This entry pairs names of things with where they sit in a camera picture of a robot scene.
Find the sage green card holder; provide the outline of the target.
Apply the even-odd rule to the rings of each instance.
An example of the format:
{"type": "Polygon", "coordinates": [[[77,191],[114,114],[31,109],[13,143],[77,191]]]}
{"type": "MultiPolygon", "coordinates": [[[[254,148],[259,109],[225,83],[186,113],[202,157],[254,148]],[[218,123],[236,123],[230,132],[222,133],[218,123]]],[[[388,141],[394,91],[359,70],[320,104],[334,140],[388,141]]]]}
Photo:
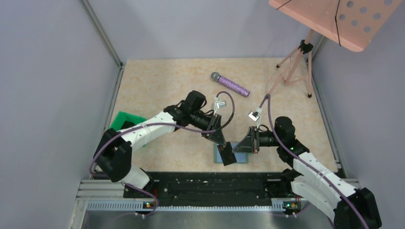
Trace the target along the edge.
{"type": "MultiPolygon", "coordinates": [[[[237,145],[237,143],[235,142],[231,142],[232,144],[232,148],[235,147],[237,145]]],[[[216,153],[217,153],[217,149],[216,149],[217,144],[214,144],[214,148],[213,148],[213,156],[214,156],[214,163],[218,164],[216,162],[216,153]]],[[[234,155],[236,156],[236,164],[247,164],[248,163],[248,155],[244,154],[244,153],[234,153],[234,155]]]]}

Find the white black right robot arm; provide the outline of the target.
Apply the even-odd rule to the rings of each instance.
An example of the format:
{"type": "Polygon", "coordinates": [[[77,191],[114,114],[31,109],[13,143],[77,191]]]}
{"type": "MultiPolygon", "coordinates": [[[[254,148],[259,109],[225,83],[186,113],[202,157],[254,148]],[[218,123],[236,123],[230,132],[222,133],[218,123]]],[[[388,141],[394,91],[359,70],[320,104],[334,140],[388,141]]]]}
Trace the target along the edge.
{"type": "Polygon", "coordinates": [[[273,130],[249,127],[234,153],[258,153],[276,147],[280,159],[291,168],[281,175],[282,188],[306,199],[323,212],[336,229],[379,229],[381,217],[374,194],[356,188],[327,169],[300,141],[290,118],[276,118],[273,130]]]}

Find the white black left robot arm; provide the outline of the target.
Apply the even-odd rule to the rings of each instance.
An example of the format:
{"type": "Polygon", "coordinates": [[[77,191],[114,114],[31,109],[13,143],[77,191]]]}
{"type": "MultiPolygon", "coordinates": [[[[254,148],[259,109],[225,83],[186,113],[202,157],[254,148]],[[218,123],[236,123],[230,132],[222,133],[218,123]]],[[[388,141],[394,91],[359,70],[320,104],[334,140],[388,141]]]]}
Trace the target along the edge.
{"type": "Polygon", "coordinates": [[[118,131],[108,129],[100,140],[90,168],[97,165],[110,181],[145,190],[152,186],[153,179],[143,169],[132,165],[132,155],[150,141],[178,129],[189,130],[188,125],[192,125],[192,132],[200,133],[203,138],[220,146],[226,146],[222,129],[231,119],[223,125],[222,117],[217,113],[226,107],[226,101],[215,97],[213,109],[204,112],[202,108],[206,104],[206,97],[193,90],[186,99],[167,106],[149,120],[118,131]]]}

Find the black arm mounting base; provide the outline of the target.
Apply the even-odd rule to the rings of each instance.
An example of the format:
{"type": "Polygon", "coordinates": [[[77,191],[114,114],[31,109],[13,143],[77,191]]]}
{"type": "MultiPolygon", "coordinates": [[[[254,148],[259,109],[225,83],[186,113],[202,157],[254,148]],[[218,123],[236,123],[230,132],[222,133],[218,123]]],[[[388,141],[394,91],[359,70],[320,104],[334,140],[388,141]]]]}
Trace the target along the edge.
{"type": "Polygon", "coordinates": [[[150,172],[146,188],[160,207],[271,206],[302,200],[282,183],[280,172],[150,172]]]}

